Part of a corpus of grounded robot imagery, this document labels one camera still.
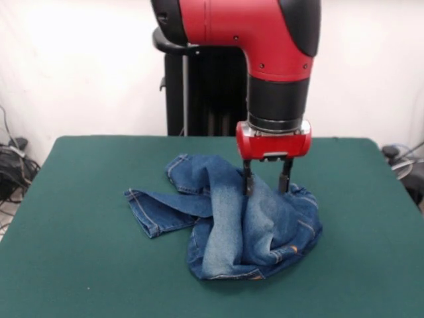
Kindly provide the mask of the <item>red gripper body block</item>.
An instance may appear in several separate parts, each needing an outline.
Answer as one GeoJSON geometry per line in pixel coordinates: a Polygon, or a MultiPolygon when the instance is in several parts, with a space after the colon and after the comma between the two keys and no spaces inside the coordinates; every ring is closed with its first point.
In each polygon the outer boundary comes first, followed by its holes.
{"type": "Polygon", "coordinates": [[[303,120],[300,129],[271,134],[252,128],[246,121],[237,123],[236,141],[243,160],[295,158],[305,156],[311,147],[311,125],[303,120]]]}

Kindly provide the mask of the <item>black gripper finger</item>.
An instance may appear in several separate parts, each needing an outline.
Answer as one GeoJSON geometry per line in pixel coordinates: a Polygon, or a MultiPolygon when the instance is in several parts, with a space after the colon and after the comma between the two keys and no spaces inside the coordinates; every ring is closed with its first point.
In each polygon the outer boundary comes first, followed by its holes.
{"type": "Polygon", "coordinates": [[[290,176],[293,166],[293,160],[284,160],[282,172],[279,176],[278,189],[281,193],[286,193],[290,187],[290,176]]]}
{"type": "Polygon", "coordinates": [[[254,178],[251,170],[251,161],[243,160],[243,194],[251,195],[254,187],[254,178]]]}

